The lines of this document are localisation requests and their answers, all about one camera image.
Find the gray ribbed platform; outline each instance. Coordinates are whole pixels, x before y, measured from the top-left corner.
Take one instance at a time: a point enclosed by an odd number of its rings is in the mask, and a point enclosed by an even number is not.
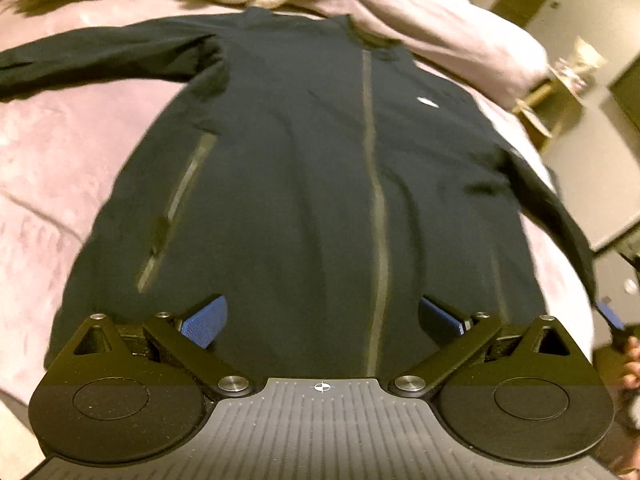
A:
[[[616,477],[583,458],[553,468],[493,462],[461,446],[428,404],[399,399],[374,380],[269,380],[259,394],[224,400],[196,437],[150,462],[93,468],[54,458],[47,480],[509,479]]]

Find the black circular disc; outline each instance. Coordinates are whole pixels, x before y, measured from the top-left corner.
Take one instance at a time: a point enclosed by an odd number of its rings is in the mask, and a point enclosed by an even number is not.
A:
[[[80,388],[74,396],[74,405],[90,418],[118,420],[135,415],[148,400],[149,391],[144,384],[123,377],[110,377]]]
[[[553,418],[569,407],[566,391],[533,377],[504,381],[494,391],[494,400],[505,413],[525,420]]]
[[[65,377],[46,376],[31,398],[31,425],[52,452],[88,463],[142,460],[202,420],[203,395],[183,371],[143,358],[92,366],[91,357]]]
[[[508,361],[464,368],[443,387],[440,414],[466,443],[502,460],[543,464],[586,453],[607,434],[612,404],[602,384],[559,384],[545,372],[552,367],[518,377]]]

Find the human hand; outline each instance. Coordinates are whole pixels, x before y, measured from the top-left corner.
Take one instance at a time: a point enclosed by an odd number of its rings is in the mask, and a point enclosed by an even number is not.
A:
[[[640,341],[637,337],[629,338],[625,353],[629,361],[625,364],[622,384],[627,390],[637,390],[640,388]]]
[[[640,480],[640,476],[638,476],[638,469],[635,467],[629,467],[622,471],[618,471],[618,477],[622,480]]]

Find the zipper pocket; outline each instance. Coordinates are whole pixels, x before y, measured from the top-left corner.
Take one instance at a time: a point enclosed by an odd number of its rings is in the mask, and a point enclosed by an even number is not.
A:
[[[204,134],[200,137],[196,150],[191,155],[186,170],[182,174],[180,182],[167,205],[165,213],[156,220],[152,227],[151,254],[143,264],[142,272],[138,278],[138,292],[145,292],[158,274],[167,246],[175,231],[178,214],[184,206],[188,191],[196,181],[198,170],[204,164],[207,156],[218,141],[213,134]]]
[[[373,266],[373,314],[369,329],[369,344],[366,349],[366,376],[375,377],[380,360],[380,343],[389,294],[390,255],[386,238],[386,201],[376,164],[376,125],[373,116],[373,94],[371,88],[371,53],[362,51],[362,104],[365,131],[363,149],[367,174],[371,182],[371,226],[374,241]]]

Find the bed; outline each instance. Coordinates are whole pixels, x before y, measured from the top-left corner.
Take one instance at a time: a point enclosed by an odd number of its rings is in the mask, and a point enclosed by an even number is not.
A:
[[[0,50],[81,27],[241,10],[205,0],[57,0],[20,12],[18,1],[0,0]],[[545,51],[527,33],[467,0],[292,4],[282,12],[314,19],[350,14],[364,30],[403,40],[421,68],[465,88],[552,187],[540,156],[506,111],[546,75]],[[124,80],[0,102],[0,390],[15,399],[27,404],[44,374],[66,279],[118,171],[179,89],[159,80]],[[548,312],[591,359],[593,320],[585,289],[545,231],[525,214],[521,218]],[[30,466],[33,456],[26,459]],[[0,478],[10,478],[1,461]]]

